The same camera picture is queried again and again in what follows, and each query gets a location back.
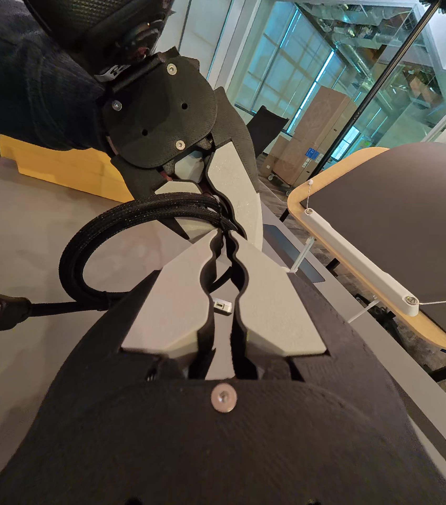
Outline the yellow bin with cardboard divider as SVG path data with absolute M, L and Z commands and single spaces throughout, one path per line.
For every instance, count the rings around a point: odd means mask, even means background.
M 110 157 L 93 148 L 52 150 L 0 135 L 0 154 L 22 175 L 119 203 L 133 200 Z

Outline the black office chair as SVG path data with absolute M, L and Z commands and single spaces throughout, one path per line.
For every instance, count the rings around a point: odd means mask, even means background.
M 247 129 L 251 136 L 254 147 L 255 158 L 264 152 L 271 142 L 284 129 L 289 122 L 289 118 L 276 115 L 262 105 L 253 118 L 247 123 Z

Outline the stacked cardboard boxes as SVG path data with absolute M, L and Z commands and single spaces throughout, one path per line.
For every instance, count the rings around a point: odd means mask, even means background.
M 269 180 L 278 178 L 290 188 L 306 182 L 356 109 L 346 94 L 320 86 L 291 137 L 277 137 L 261 174 Z

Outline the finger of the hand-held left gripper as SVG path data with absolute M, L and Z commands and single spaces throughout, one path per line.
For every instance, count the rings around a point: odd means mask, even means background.
M 192 181 L 167 181 L 154 192 L 155 195 L 167 193 L 202 194 L 202 190 Z M 197 242 L 200 238 L 215 229 L 213 224 L 199 218 L 165 218 L 160 220 L 160 222 L 191 243 Z
M 206 169 L 206 177 L 233 224 L 250 243 L 263 242 L 260 196 L 253 186 L 233 142 L 217 148 Z

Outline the wheeled dolly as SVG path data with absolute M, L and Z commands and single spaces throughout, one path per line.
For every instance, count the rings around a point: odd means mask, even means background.
M 292 191 L 291 185 L 285 183 L 277 174 L 272 172 L 268 177 L 268 186 L 273 193 L 283 194 L 285 197 L 289 196 Z

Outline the white metal stand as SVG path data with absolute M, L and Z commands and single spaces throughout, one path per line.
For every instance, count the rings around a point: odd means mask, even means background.
M 293 265 L 291 266 L 291 268 L 288 271 L 288 273 L 291 273 L 291 274 L 296 274 L 301 263 L 303 262 L 304 258 L 306 257 L 307 253 L 310 251 L 310 249 L 312 248 L 314 242 L 316 240 L 316 237 L 315 236 L 310 236 L 306 242 L 305 242 L 305 245 L 302 249 L 302 251 L 298 254 L 298 256 L 296 257 Z M 364 314 L 365 312 L 369 312 L 371 308 L 375 307 L 378 305 L 378 303 L 380 302 L 380 300 L 378 300 L 376 297 L 374 297 L 374 300 L 371 301 L 371 303 L 368 304 L 368 306 L 366 306 L 365 308 L 363 308 L 362 310 L 360 310 L 358 313 L 354 314 L 350 319 L 347 319 L 347 323 L 352 323 L 353 321 L 355 321 L 356 319 L 358 319 L 362 314 Z

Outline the person's left forearm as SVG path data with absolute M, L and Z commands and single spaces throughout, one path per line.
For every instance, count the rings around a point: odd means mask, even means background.
M 104 88 L 20 1 L 0 1 L 0 135 L 53 150 L 109 151 Z

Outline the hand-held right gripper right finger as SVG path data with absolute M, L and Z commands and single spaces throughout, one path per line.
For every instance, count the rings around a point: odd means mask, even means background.
M 302 281 L 235 231 L 226 251 L 238 290 L 230 333 L 234 373 L 258 374 L 275 361 L 326 354 L 299 293 Z

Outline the white port bar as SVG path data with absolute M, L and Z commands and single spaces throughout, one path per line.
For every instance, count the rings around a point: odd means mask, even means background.
M 313 209 L 304 210 L 303 224 L 315 238 L 367 285 L 378 300 L 407 317 L 418 316 L 419 300 L 399 281 L 368 259 Z

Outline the monitor on white stand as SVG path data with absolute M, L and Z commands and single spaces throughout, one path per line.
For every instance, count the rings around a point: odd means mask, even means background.
M 289 213 L 306 230 L 308 208 L 419 300 L 416 317 L 382 303 L 446 350 L 446 144 L 362 149 L 290 193 Z

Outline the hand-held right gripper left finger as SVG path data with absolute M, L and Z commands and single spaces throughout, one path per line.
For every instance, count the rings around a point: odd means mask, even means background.
M 216 259 L 223 234 L 212 230 L 160 271 L 122 342 L 122 349 L 175 360 L 188 377 L 205 379 L 214 345 Z

